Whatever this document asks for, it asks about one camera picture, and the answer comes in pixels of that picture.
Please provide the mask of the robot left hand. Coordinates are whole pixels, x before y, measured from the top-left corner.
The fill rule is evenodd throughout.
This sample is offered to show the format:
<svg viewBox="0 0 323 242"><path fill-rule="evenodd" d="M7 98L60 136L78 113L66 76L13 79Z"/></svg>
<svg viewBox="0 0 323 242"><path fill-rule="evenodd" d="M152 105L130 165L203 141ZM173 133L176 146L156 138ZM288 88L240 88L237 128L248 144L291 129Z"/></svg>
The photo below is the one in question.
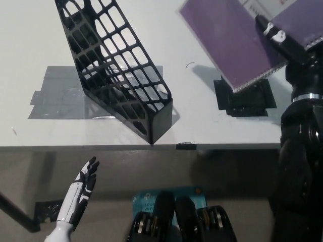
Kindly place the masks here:
<svg viewBox="0 0 323 242"><path fill-rule="evenodd" d="M95 187L98 166L99 161L93 156L81 168L65 195L57 221L69 223L76 229Z"/></svg>

